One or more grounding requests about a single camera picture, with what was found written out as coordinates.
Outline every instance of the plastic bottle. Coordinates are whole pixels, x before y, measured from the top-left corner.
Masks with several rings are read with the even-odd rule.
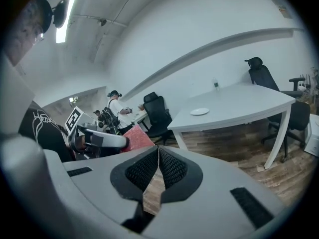
[[[214,87],[217,91],[219,91],[219,85],[218,85],[218,81],[216,80],[216,78],[213,79],[213,84],[214,84]]]

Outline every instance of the black cap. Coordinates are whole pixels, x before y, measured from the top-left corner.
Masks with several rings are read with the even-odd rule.
[[[117,92],[116,90],[113,90],[113,91],[111,91],[111,92],[108,94],[108,97],[110,98],[110,97],[112,97],[112,96],[114,96],[114,95],[117,95],[117,96],[119,96],[119,97],[122,96],[122,94],[119,94],[119,92]]]

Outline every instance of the red cloth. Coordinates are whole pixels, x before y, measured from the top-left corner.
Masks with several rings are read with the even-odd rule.
[[[122,152],[155,145],[139,125],[135,125],[124,136],[130,139],[130,144],[127,148],[123,148]]]

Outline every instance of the headrest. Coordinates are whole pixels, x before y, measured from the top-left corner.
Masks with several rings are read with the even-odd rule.
[[[251,69],[258,69],[263,65],[263,61],[259,57],[254,57],[248,60],[245,60],[245,62],[248,62],[248,65]]]
[[[153,100],[155,100],[156,98],[158,98],[158,95],[156,95],[155,92],[152,92],[152,93],[150,93],[150,94],[148,94],[148,95],[146,95],[146,96],[144,97],[144,103],[148,103],[148,102],[150,102],[150,101],[153,101]]]

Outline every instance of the black rubber pad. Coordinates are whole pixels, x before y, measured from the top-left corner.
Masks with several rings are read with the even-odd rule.
[[[236,188],[230,191],[255,228],[260,228],[274,216],[246,189]]]
[[[67,171],[67,173],[70,177],[72,177],[72,176],[80,175],[80,174],[87,173],[90,171],[92,171],[92,169],[90,167],[83,167],[83,168]]]

